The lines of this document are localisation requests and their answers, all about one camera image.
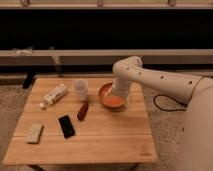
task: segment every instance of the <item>tube cap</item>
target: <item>tube cap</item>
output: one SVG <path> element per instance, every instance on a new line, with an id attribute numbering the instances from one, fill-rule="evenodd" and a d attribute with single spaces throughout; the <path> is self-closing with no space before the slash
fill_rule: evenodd
<path id="1" fill-rule="evenodd" d="M 46 108 L 46 105 L 42 102 L 42 103 L 39 103 L 38 105 L 40 107 L 40 109 L 45 109 Z"/>

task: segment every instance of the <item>bar of soap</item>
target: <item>bar of soap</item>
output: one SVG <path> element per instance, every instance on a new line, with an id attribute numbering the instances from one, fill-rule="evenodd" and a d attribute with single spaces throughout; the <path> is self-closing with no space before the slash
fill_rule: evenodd
<path id="1" fill-rule="evenodd" d="M 26 142 L 28 144 L 38 144 L 43 128 L 44 126 L 40 123 L 32 124 L 29 129 Z"/>

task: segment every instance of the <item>wooden table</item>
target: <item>wooden table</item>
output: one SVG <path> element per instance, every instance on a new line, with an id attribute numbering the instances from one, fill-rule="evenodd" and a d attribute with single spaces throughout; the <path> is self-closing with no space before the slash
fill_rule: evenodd
<path id="1" fill-rule="evenodd" d="M 139 84 L 133 83 L 130 106 L 122 112 L 104 108 L 98 90 L 112 78 L 86 78 L 89 82 L 90 106 L 83 122 L 77 120 L 82 102 L 72 91 L 77 78 L 39 78 L 36 80 L 3 163 L 5 165 L 143 163 L 157 159 L 149 119 Z M 55 105 L 40 110 L 38 104 L 59 83 L 69 92 Z M 76 135 L 64 139 L 58 118 L 68 114 Z M 27 144 L 26 135 L 32 123 L 44 125 L 40 143 Z"/>

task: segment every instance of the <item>beige carpet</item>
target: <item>beige carpet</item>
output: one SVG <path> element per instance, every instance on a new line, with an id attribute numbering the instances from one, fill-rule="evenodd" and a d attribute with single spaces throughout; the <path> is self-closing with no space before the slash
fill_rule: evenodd
<path id="1" fill-rule="evenodd" d="M 16 127 L 19 116 L 29 95 L 30 89 L 23 90 L 23 80 L 0 80 L 0 171 L 31 171 L 27 166 L 14 167 L 2 164 L 3 156 Z M 153 104 L 157 92 L 143 87 L 151 128 L 156 144 L 159 161 L 156 164 L 141 164 L 138 171 L 176 171 L 178 151 L 182 134 L 184 112 L 162 112 Z M 173 109 L 179 108 L 166 98 L 160 105 Z M 132 164 L 66 165 L 43 166 L 47 171 L 127 171 Z"/>

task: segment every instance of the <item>white cup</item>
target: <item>white cup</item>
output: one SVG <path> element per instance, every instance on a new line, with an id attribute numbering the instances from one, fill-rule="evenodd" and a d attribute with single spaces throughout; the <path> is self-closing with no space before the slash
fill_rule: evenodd
<path id="1" fill-rule="evenodd" d="M 73 91 L 79 97 L 79 100 L 87 100 L 88 82 L 84 79 L 77 79 L 73 82 Z"/>

